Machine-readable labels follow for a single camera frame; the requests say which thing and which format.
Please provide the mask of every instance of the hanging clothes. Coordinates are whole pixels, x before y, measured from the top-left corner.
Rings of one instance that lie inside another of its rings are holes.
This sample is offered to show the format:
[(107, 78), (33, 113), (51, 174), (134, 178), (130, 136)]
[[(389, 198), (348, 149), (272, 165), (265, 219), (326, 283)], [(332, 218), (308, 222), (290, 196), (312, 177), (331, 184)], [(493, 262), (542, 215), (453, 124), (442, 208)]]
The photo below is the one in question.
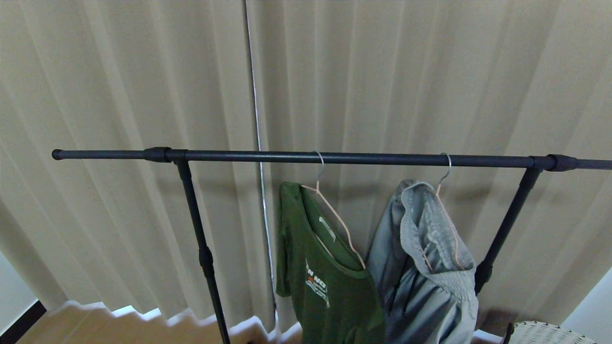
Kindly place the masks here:
[(386, 316), (386, 343), (469, 343), (476, 264), (425, 182), (393, 194), (367, 260)]
[(280, 186), (280, 206), (276, 292), (291, 296), (303, 342), (382, 343), (384, 315), (368, 270), (299, 184)]

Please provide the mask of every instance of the garment rack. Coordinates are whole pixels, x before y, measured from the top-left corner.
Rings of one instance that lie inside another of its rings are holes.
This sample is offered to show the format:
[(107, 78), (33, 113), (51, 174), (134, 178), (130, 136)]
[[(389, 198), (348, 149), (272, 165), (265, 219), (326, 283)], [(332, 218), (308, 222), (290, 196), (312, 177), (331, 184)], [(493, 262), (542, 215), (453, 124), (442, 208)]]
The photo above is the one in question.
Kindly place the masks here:
[[(212, 264), (212, 253), (206, 244), (204, 229), (198, 202), (193, 188), (189, 161), (226, 161), (226, 162), (282, 162), (282, 163), (319, 163), (321, 158), (315, 152), (261, 152), (261, 151), (190, 151), (187, 149), (171, 149), (169, 147), (154, 147), (143, 151), (63, 151), (55, 149), (51, 156), (56, 160), (64, 159), (122, 159), (147, 160), (151, 162), (173, 162), (179, 170), (189, 212), (195, 230), (196, 240), (200, 250), (200, 265), (208, 283), (212, 305), (217, 315), (217, 322), (223, 344), (230, 344), (223, 307), (219, 298), (217, 281)], [(325, 163), (361, 164), (361, 165), (418, 165), (447, 166), (449, 158), (446, 155), (427, 154), (366, 154), (366, 153), (321, 153)], [(506, 237), (512, 229), (521, 208), (537, 178), (542, 171), (563, 172), (575, 169), (612, 170), (612, 160), (576, 159), (561, 154), (547, 156), (511, 157), (492, 155), (451, 155), (453, 166), (470, 167), (500, 167), (524, 168), (525, 173), (519, 183), (518, 190), (508, 208), (506, 216), (499, 226), (485, 259), (476, 269), (476, 294), (491, 278), (493, 262), (497, 258)]]

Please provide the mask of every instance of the black baseboard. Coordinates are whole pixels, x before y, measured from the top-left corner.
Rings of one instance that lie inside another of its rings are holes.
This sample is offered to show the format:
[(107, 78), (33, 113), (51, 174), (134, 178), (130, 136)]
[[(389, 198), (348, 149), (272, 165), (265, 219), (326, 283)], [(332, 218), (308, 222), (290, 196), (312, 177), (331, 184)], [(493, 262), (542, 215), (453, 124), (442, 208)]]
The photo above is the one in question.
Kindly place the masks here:
[(0, 335), (0, 344), (15, 344), (45, 312), (47, 312), (45, 306), (37, 301), (17, 319), (13, 326)]

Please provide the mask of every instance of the beige curtain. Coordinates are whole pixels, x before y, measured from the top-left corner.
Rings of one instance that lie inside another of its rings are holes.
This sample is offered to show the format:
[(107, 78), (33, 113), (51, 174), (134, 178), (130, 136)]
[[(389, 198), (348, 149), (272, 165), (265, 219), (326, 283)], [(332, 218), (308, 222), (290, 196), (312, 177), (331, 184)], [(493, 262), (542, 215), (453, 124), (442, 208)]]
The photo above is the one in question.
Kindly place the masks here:
[[(264, 150), (612, 157), (607, 2), (247, 4)], [(318, 168), (266, 164), (268, 203), (281, 181), (314, 184)], [(322, 188), (366, 255), (398, 183), (445, 172), (328, 165)], [(442, 199), (477, 262), (522, 173), (455, 168), (446, 179)], [(606, 171), (544, 173), (482, 308), (561, 323), (612, 265), (611, 191)], [(286, 328), (290, 307), (279, 308)]]
[[(255, 150), (241, 2), (0, 4), (0, 249), (66, 299), (213, 314), (176, 167), (54, 148)], [(225, 316), (274, 327), (255, 163), (192, 163)]]

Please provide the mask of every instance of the green t-shirt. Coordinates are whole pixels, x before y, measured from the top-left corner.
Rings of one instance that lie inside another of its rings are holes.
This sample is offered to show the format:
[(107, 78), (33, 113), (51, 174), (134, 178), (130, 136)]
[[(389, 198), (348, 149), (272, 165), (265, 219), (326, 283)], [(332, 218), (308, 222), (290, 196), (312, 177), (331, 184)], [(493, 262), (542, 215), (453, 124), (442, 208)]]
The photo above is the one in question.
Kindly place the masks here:
[(308, 192), (295, 183), (280, 186), (277, 294), (291, 296), (305, 344), (384, 343), (384, 314), (370, 273)]

